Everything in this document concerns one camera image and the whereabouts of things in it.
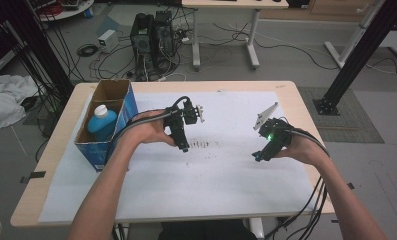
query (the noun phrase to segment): person's lap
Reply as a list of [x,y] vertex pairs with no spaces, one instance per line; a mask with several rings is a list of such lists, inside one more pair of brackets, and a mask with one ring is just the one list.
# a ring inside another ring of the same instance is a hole
[[158,240],[256,240],[242,220],[213,220],[161,223]]

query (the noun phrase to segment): person's left arm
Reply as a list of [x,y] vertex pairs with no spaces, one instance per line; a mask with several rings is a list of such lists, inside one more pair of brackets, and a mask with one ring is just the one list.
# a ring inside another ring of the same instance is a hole
[[[140,117],[159,113],[148,112]],[[138,125],[118,140],[107,165],[77,211],[67,239],[109,239],[130,159],[139,144],[151,142],[174,145],[173,139],[164,133],[163,120]]]

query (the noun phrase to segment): person's left hand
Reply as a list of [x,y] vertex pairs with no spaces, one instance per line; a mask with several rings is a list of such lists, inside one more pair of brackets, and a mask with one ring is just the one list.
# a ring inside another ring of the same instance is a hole
[[[152,117],[164,113],[164,110],[155,110],[141,113],[133,118],[133,121],[144,117]],[[171,146],[176,146],[173,138],[164,132],[164,119],[143,123],[126,131],[120,138],[121,141],[135,141],[137,145],[141,143],[165,142]]]

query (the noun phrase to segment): forearm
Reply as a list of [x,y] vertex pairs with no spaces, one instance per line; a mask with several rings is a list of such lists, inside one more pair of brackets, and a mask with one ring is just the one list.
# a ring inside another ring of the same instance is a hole
[[117,145],[83,200],[73,220],[68,239],[108,239],[127,167],[136,147],[135,143]]
[[376,221],[354,195],[331,159],[316,166],[335,208],[344,239],[386,239]]

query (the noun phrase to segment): white paper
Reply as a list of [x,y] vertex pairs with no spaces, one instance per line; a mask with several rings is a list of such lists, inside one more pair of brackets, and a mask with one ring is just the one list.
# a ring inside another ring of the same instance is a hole
[[[257,114],[278,101],[274,92],[135,93],[139,111],[171,106],[183,95],[204,107],[206,121],[185,125],[187,153],[163,143],[139,146],[116,220],[252,217],[304,206],[312,187],[301,163],[287,158],[259,163],[251,156],[267,144],[253,126]],[[99,175],[73,143],[85,109],[51,182],[41,223],[70,223]],[[280,107],[272,115],[282,116]]]

